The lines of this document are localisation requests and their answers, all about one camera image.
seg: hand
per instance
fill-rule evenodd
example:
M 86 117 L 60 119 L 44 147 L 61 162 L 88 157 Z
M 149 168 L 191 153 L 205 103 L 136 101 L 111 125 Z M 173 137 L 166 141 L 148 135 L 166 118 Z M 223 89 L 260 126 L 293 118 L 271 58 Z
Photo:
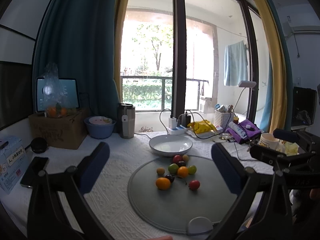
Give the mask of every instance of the hand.
M 173 239 L 172 239 L 172 236 L 161 236 L 161 237 L 152 238 L 148 240 L 173 240 Z
M 310 199 L 312 199 L 312 200 L 320 199 L 320 188 L 313 188 L 310 191 Z

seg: yellow curtain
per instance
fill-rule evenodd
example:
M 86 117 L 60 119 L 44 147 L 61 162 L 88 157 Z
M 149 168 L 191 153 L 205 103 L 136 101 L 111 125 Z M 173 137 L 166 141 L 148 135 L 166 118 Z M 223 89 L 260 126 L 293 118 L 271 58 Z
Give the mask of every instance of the yellow curtain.
M 122 87 L 120 82 L 121 41 L 122 41 L 123 22 L 124 22 L 125 12 L 127 10 L 127 5 L 128 5 L 128 0 L 116 0 L 114 80 L 116 82 L 120 102 L 122 102 Z
M 270 133 L 283 129 L 287 112 L 286 68 L 279 32 L 267 0 L 254 0 L 257 5 L 272 62 L 273 103 Z

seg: lamp head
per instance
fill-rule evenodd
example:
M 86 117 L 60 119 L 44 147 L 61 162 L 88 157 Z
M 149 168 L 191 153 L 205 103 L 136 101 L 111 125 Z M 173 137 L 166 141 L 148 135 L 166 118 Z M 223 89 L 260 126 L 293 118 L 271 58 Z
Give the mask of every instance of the lamp head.
M 238 84 L 238 87 L 240 88 L 254 88 L 256 86 L 256 82 L 255 81 L 245 81 L 245 80 L 241 80 Z

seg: black round speaker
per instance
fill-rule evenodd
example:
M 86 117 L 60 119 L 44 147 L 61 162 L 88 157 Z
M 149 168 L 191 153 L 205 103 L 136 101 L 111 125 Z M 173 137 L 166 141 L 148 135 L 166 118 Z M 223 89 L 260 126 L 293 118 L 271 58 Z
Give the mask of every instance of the black round speaker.
M 37 137 L 32 140 L 30 147 L 34 153 L 44 153 L 48 148 L 48 143 L 45 139 Z

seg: cardboard box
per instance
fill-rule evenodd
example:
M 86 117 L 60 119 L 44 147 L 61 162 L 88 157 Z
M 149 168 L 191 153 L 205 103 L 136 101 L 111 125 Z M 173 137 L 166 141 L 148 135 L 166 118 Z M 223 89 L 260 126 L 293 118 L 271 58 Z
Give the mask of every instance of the cardboard box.
M 88 115 L 85 108 L 75 115 L 62 118 L 32 114 L 29 116 L 32 136 L 44 138 L 49 146 L 76 150 L 87 136 L 84 119 Z
M 22 140 L 15 136 L 0 139 L 0 187 L 9 194 L 29 166 Z

